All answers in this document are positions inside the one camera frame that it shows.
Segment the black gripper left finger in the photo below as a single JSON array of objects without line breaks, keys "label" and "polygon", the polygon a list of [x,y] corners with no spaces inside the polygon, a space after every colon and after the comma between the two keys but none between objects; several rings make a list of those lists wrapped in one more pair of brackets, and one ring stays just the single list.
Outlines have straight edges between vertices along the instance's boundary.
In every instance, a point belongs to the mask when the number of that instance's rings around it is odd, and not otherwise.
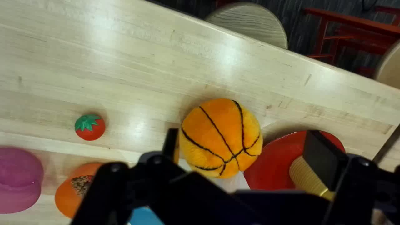
[{"label": "black gripper left finger", "polygon": [[172,162],[179,161],[179,153],[176,150],[177,135],[179,135],[179,130],[176,127],[169,128],[162,145],[162,153],[166,157],[169,157]]}]

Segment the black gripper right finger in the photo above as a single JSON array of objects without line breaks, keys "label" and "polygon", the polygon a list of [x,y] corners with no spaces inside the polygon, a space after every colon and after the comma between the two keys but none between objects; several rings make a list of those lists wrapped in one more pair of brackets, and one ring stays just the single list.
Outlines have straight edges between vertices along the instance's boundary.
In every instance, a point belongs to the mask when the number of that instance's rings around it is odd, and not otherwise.
[{"label": "black gripper right finger", "polygon": [[330,132],[309,130],[302,157],[321,182],[334,191],[347,162],[342,142]]}]

